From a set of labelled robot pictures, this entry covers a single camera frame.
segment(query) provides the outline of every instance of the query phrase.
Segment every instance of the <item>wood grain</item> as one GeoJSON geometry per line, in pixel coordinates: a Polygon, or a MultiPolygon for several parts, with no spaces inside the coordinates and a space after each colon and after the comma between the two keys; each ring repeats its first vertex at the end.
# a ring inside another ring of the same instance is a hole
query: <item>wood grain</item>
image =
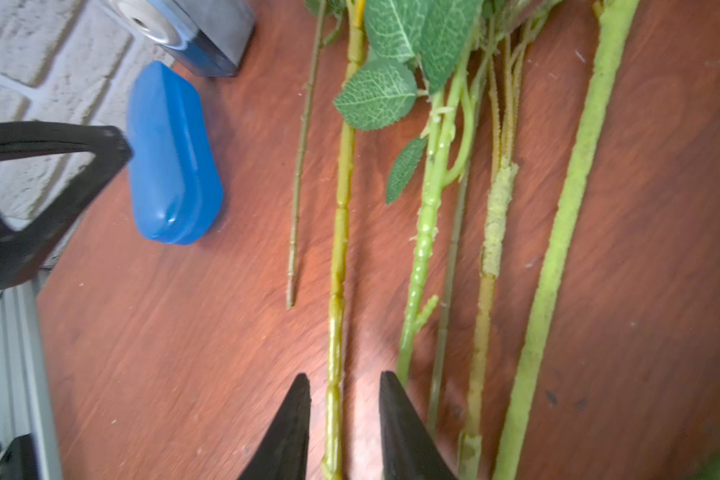
{"type": "MultiPolygon", "coordinates": [[[[123,172],[90,208],[40,294],[66,478],[236,478],[298,372],[312,383],[308,476],[319,478],[340,124],[330,102],[346,38],[321,60],[298,299],[286,312],[291,179],[314,19],[298,1],[251,4],[258,26],[239,78],[192,78],[177,69],[200,92],[226,192],[211,231],[192,246],[145,240],[123,172]]],[[[484,400],[489,459],[596,34],[588,2],[569,0],[528,52],[521,167],[484,400]]],[[[425,113],[417,105],[399,126],[358,136],[346,327],[352,479],[381,472],[378,379],[394,366],[418,208],[414,188],[384,206],[384,181],[425,113]]],[[[490,157],[485,122],[478,135],[439,419],[438,444],[451,465],[476,310],[490,157]]],[[[413,183],[421,179],[419,171],[413,183]]],[[[442,285],[455,191],[444,194],[427,294],[442,285]]],[[[409,393],[420,411],[437,315],[416,341],[409,393]]],[[[683,478],[718,447],[720,1],[646,0],[569,254],[519,478],[683,478]]]]}

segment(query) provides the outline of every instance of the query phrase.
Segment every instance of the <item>artificial leaf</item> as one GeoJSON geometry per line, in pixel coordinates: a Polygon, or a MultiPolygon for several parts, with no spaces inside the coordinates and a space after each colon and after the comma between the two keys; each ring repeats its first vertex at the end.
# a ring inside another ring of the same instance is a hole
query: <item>artificial leaf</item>
{"type": "Polygon", "coordinates": [[[360,68],[333,104],[354,128],[376,130],[403,118],[416,93],[416,79],[405,65],[379,58],[360,68]]]}
{"type": "Polygon", "coordinates": [[[389,172],[389,178],[387,178],[387,205],[400,197],[405,186],[411,181],[426,146],[426,138],[416,137],[408,145],[405,145],[395,159],[392,170],[389,172]]]}
{"type": "Polygon", "coordinates": [[[422,65],[430,93],[451,77],[481,5],[482,0],[434,0],[422,30],[422,65]]]}
{"type": "Polygon", "coordinates": [[[376,55],[376,51],[373,49],[373,45],[369,45],[368,52],[365,54],[365,63],[369,64],[377,59],[378,55],[376,55]]]}
{"type": "Polygon", "coordinates": [[[379,57],[405,62],[419,53],[432,0],[366,0],[365,31],[379,57]]]}
{"type": "MultiPolygon", "coordinates": [[[[326,2],[328,3],[326,5],[326,15],[338,15],[347,7],[344,0],[326,0],[326,2]]],[[[304,0],[304,4],[307,6],[307,10],[309,10],[311,14],[317,15],[318,10],[320,9],[320,0],[304,0]]]]}

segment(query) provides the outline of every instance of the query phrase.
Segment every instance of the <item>black plastic object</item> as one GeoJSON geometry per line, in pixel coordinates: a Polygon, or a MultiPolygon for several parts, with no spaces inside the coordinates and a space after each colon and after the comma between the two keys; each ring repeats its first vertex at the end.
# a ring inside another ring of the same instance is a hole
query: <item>black plastic object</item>
{"type": "Polygon", "coordinates": [[[38,480],[38,460],[31,435],[14,438],[0,458],[0,480],[38,480]]]}
{"type": "Polygon", "coordinates": [[[386,480],[456,480],[393,372],[378,391],[386,480]]]}
{"type": "Polygon", "coordinates": [[[25,282],[43,263],[78,215],[131,158],[115,127],[39,121],[0,124],[0,161],[88,151],[95,158],[38,217],[20,231],[0,218],[0,289],[25,282]]]}
{"type": "Polygon", "coordinates": [[[303,480],[309,445],[309,380],[299,373],[238,480],[303,480]]]}

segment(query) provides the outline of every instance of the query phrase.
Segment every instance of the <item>blue container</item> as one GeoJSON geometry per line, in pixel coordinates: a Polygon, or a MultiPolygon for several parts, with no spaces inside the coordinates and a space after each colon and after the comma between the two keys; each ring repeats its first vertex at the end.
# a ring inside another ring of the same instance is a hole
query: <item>blue container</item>
{"type": "Polygon", "coordinates": [[[164,244],[191,244],[211,226],[223,196],[197,90],[153,62],[134,82],[127,123],[139,232],[164,244]]]}

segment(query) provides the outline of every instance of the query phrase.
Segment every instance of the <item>pencil sharpener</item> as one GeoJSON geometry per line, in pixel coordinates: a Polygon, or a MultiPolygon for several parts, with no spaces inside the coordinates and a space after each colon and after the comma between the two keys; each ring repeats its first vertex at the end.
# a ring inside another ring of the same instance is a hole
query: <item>pencil sharpener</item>
{"type": "Polygon", "coordinates": [[[245,0],[104,0],[139,34],[201,77],[233,77],[256,16],[245,0]]]}

